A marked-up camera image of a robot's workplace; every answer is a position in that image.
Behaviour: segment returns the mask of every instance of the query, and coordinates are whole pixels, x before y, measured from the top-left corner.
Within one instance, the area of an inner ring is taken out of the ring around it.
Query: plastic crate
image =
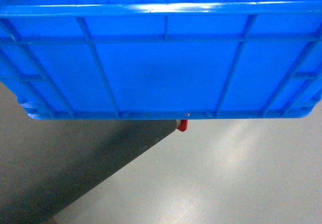
[[[293,118],[321,99],[322,0],[0,2],[0,81],[32,118]]]

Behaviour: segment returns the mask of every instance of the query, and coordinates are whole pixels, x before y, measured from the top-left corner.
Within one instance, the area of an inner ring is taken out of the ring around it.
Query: red plastic tab
[[[181,120],[181,123],[177,129],[181,132],[184,132],[188,129],[188,120]]]

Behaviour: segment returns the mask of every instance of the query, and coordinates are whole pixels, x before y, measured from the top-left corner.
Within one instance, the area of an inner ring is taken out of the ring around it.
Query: concrete floor
[[[57,223],[322,223],[322,104],[303,119],[189,124]]]

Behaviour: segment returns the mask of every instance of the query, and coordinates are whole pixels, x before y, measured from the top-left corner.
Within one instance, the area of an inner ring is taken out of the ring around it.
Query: blue plastic crate
[[[0,81],[32,118],[292,118],[321,99],[322,0],[0,3]]]

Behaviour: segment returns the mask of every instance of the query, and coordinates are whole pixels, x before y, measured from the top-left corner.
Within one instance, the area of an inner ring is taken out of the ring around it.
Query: floor
[[[321,224],[322,104],[302,119],[190,121],[55,219]]]

